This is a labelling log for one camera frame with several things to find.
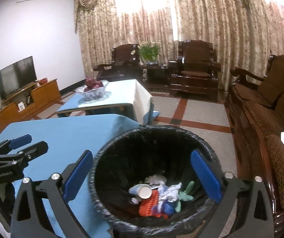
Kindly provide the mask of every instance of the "orange plastic item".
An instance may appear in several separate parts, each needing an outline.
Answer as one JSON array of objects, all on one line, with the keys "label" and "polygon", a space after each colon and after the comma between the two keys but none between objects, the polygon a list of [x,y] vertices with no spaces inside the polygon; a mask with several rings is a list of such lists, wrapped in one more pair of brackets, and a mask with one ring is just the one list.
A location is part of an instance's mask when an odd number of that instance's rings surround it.
[{"label": "orange plastic item", "polygon": [[164,217],[164,219],[168,219],[168,215],[166,215],[165,213],[160,213],[160,214],[157,214],[157,215],[154,215],[156,217]]},{"label": "orange plastic item", "polygon": [[140,204],[140,216],[152,216],[152,207],[158,204],[158,191],[152,190],[152,195],[148,199],[142,200]]}]

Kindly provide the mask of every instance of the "tv stand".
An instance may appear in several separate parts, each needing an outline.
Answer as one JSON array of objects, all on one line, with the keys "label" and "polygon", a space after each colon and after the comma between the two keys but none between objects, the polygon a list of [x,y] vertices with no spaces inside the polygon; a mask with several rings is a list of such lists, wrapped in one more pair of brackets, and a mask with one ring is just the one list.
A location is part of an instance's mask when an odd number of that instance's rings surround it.
[{"label": "tv stand", "polygon": [[37,88],[37,83],[36,82],[31,82],[30,84],[25,85],[24,87],[12,92],[11,94],[9,94],[7,96],[7,98],[5,100],[2,101],[2,105],[3,104],[7,104],[9,103],[13,98],[15,98],[17,95],[19,95],[20,93],[22,93],[23,91],[26,91],[27,89],[35,89]]},{"label": "tv stand", "polygon": [[[27,105],[23,111],[19,112],[17,104],[20,102],[20,99],[18,100],[18,97],[24,97],[24,91],[31,96],[33,102]],[[61,96],[57,79],[49,81],[42,86],[37,86],[37,83],[31,83],[23,87],[2,102],[6,106],[0,110],[0,133],[10,123],[31,120],[60,100]]]}]

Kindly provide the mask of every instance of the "green plant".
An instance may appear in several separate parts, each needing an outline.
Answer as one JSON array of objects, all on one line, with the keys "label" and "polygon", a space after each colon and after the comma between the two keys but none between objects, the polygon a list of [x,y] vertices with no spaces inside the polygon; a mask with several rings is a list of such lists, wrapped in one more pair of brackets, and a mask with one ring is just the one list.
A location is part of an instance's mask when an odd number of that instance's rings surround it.
[{"label": "green plant", "polygon": [[157,61],[158,52],[160,50],[160,47],[157,43],[150,43],[145,42],[141,43],[139,48],[139,55],[141,58],[143,58],[146,62],[155,62]]}]

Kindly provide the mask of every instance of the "television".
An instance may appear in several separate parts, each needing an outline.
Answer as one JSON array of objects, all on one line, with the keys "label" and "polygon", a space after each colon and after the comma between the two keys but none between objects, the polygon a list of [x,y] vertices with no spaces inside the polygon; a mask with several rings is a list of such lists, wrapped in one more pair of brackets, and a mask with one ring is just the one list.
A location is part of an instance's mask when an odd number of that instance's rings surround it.
[{"label": "television", "polygon": [[0,97],[6,99],[9,94],[22,89],[37,80],[33,57],[27,57],[0,70]]}]

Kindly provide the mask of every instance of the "curtain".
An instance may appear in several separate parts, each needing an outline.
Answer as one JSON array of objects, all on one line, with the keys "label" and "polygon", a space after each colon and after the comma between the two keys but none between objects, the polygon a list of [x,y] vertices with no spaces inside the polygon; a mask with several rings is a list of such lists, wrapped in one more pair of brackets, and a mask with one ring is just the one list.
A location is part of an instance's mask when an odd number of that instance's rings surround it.
[{"label": "curtain", "polygon": [[174,57],[169,0],[97,0],[92,10],[78,7],[76,18],[86,76],[122,44],[158,42],[161,63]]},{"label": "curtain", "polygon": [[284,0],[174,1],[178,39],[213,43],[224,90],[231,82],[231,68],[262,77],[269,55],[284,55]]},{"label": "curtain", "polygon": [[160,62],[167,63],[177,57],[177,40],[203,40],[217,51],[219,88],[227,91],[231,68],[262,77],[269,55],[284,55],[284,0],[87,1],[89,7],[76,0],[75,14],[87,75],[122,44],[159,42]]}]

